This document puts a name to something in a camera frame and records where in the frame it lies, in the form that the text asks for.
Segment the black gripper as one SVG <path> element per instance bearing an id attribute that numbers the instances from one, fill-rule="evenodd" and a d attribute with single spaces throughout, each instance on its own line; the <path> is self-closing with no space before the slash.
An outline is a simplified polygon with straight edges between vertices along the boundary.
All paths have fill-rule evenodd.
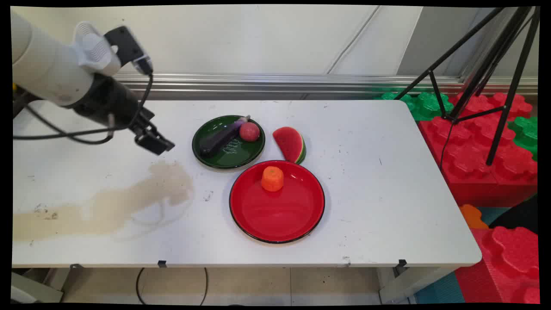
<path id="1" fill-rule="evenodd" d="M 153 85 L 153 75 L 142 98 L 112 77 L 94 74 L 90 90 L 69 106 L 78 115 L 100 125 L 117 130 L 140 131 L 134 141 L 140 147 L 161 155 L 173 149 L 174 143 L 166 139 L 150 120 L 154 113 L 144 108 L 146 98 Z"/>

